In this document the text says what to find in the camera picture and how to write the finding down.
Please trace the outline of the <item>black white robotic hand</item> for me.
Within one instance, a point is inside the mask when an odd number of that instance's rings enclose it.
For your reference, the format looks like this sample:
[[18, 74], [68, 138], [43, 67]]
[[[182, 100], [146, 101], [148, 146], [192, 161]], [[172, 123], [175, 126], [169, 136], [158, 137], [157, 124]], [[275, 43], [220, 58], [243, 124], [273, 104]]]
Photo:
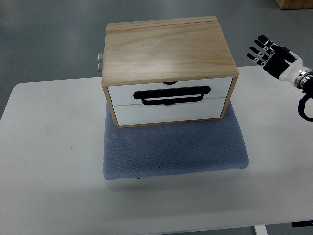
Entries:
[[288, 81], [295, 87], [300, 87], [301, 80], [306, 75], [312, 75], [313, 70], [303, 65], [303, 60], [292, 51], [271, 41], [264, 35], [254, 41], [258, 48], [251, 46], [247, 57], [261, 66], [268, 74], [280, 81]]

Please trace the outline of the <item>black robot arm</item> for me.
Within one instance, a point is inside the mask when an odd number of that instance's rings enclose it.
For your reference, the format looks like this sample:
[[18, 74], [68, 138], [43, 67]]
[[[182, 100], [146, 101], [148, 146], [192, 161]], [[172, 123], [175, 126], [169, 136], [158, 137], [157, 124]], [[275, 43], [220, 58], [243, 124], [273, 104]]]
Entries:
[[304, 93], [298, 103], [298, 113], [305, 121], [312, 122], [313, 118], [308, 117], [305, 113], [305, 106], [306, 102], [313, 98], [313, 72], [311, 70], [301, 71], [295, 80], [295, 86], [302, 89]]

